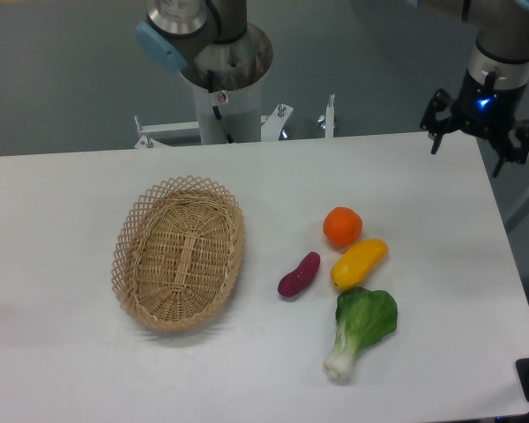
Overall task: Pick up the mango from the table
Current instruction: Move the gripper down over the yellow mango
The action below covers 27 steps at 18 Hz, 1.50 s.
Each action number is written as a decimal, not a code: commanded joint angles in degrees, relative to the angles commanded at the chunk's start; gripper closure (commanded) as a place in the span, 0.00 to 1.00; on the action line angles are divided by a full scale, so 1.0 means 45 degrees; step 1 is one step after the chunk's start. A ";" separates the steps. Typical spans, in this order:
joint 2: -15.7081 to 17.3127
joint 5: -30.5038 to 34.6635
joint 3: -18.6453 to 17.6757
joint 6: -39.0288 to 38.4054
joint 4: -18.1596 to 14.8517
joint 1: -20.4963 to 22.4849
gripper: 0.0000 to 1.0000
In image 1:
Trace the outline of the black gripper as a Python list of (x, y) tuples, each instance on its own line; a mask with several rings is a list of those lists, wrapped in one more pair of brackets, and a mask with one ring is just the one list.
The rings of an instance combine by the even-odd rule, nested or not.
[(526, 85), (503, 90), (483, 85), (467, 71), (458, 97), (454, 100), (439, 88), (426, 106), (420, 128), (433, 141), (436, 154), (443, 136), (456, 130), (476, 137), (490, 137), (498, 160), (492, 177), (505, 163), (525, 164), (529, 155), (529, 119), (515, 120), (515, 113)]

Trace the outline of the silver robot arm with gripper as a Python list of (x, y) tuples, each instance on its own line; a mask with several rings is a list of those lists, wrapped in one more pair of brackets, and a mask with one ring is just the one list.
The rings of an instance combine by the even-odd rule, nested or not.
[(496, 90), (515, 90), (529, 81), (529, 1), (412, 1), (477, 28), (467, 72), (481, 85), (493, 72)]

